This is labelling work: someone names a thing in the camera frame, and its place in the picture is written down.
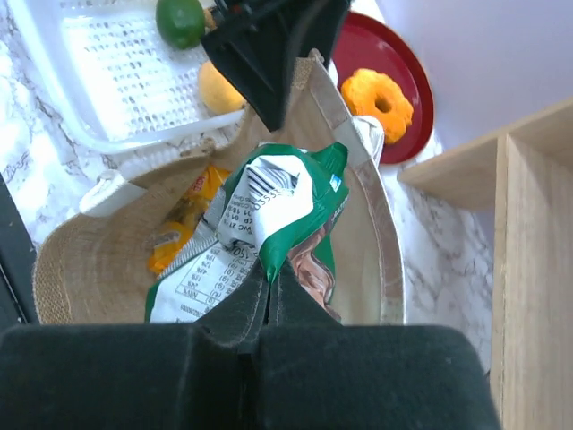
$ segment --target marble countertop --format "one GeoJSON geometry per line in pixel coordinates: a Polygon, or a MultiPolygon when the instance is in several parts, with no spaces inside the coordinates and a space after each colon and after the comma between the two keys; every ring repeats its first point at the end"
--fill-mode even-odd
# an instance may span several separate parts
{"type": "MultiPolygon", "coordinates": [[[[381,20],[374,0],[355,0],[353,8],[381,20]]],[[[228,139],[234,130],[212,134],[228,139]]],[[[78,212],[102,171],[141,155],[105,156],[77,144],[52,107],[5,0],[0,0],[0,135],[0,173],[36,246],[78,212]]],[[[442,151],[433,135],[416,160],[442,151]]],[[[492,257],[483,233],[473,214],[399,184],[399,169],[381,173],[404,255],[406,320],[462,331],[489,369],[492,257]]]]}

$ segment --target lime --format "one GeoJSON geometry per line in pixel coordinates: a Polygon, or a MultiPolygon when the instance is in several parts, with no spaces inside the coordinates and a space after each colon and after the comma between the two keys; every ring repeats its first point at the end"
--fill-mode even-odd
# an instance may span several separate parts
{"type": "Polygon", "coordinates": [[[196,47],[205,34],[205,14],[199,0],[158,0],[155,21],[161,38],[177,49],[196,47]]]}

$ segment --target burlap tote bag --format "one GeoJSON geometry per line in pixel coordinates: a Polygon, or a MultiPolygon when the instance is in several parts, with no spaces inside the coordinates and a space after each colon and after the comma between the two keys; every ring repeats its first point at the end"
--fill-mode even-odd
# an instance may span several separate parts
{"type": "Polygon", "coordinates": [[[155,281],[146,267],[150,236],[209,163],[233,170],[262,141],[309,151],[339,141],[350,153],[345,172],[350,196],[332,232],[337,286],[331,305],[346,324],[402,323],[398,239],[377,166],[362,139],[318,56],[299,60],[283,130],[269,133],[247,108],[236,137],[224,148],[207,142],[128,178],[143,190],[141,196],[107,216],[77,215],[53,232],[39,250],[33,277],[40,321],[143,322],[155,281]]]}

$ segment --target white plastic basket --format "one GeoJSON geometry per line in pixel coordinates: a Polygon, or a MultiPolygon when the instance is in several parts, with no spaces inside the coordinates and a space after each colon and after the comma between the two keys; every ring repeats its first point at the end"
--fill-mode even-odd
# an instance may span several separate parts
{"type": "Polygon", "coordinates": [[[213,116],[203,105],[197,72],[207,55],[161,40],[156,2],[8,0],[50,97],[77,141],[95,151],[182,139],[242,114],[213,116]]]}

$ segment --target white wall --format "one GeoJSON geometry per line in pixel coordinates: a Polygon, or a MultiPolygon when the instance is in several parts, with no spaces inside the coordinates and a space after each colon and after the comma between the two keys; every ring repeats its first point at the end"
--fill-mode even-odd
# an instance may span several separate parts
{"type": "Polygon", "coordinates": [[[573,96],[572,0],[376,1],[428,73],[446,149],[573,96]]]}

